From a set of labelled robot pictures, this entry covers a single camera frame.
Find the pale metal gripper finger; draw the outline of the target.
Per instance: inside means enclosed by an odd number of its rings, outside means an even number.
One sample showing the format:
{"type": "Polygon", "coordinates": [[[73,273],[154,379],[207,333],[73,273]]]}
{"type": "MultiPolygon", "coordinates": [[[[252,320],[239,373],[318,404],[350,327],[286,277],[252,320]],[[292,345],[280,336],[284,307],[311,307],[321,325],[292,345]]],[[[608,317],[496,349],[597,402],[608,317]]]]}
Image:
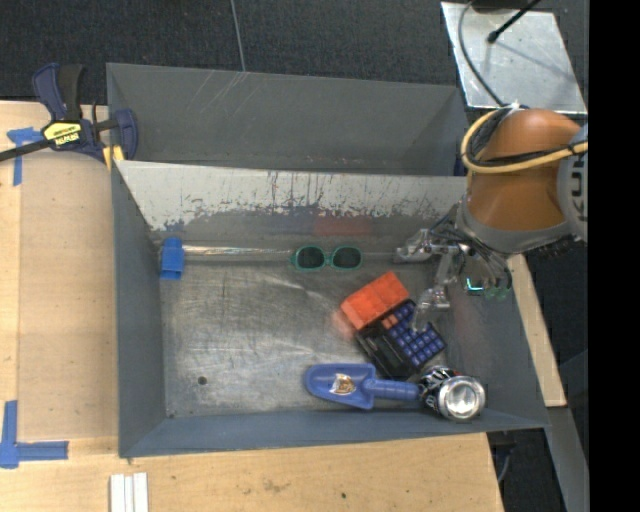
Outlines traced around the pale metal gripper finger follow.
{"type": "Polygon", "coordinates": [[[425,290],[419,297],[412,317],[412,328],[424,332],[433,325],[451,307],[447,290],[444,286],[434,286],[425,290]]]}
{"type": "Polygon", "coordinates": [[[440,242],[441,238],[431,229],[419,229],[395,250],[393,262],[405,264],[427,261],[437,253],[440,242]]]}

